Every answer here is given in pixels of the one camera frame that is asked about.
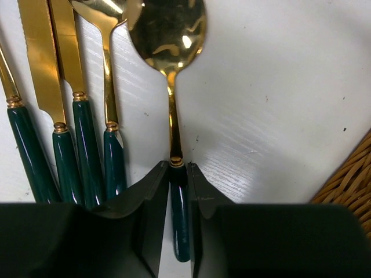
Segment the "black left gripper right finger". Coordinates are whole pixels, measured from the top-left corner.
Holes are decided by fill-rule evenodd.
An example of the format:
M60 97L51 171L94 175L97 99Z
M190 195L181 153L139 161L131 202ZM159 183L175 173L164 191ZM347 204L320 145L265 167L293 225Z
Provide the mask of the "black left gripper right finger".
M188 170L193 277L369 277L370 243L333 204L240 204Z

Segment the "small gold spoon green handle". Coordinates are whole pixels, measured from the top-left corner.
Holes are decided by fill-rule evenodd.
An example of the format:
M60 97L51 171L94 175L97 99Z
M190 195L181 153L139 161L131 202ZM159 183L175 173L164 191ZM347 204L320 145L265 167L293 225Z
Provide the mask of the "small gold spoon green handle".
M103 134L106 197L113 199L127 189L124 144L119 130L119 117L115 100L111 62L111 35L113 30L127 21L126 1L70 1L72 8L101 33L104 73Z

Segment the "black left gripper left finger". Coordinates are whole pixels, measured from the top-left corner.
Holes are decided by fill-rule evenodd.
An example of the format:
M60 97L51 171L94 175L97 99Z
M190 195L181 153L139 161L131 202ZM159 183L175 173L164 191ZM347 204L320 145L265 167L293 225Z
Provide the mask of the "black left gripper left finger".
M2 277L157 277L169 163L93 210L1 205Z

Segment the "large gold spoon green handle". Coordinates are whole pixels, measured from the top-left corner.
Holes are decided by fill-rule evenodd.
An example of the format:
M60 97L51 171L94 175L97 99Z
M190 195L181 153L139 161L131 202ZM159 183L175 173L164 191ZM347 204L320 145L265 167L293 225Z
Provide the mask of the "large gold spoon green handle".
M206 36L203 1L129 1L128 30L140 57L167 80L169 100L171 217L173 249L190 260L187 169L183 161L176 105L176 76L202 51Z

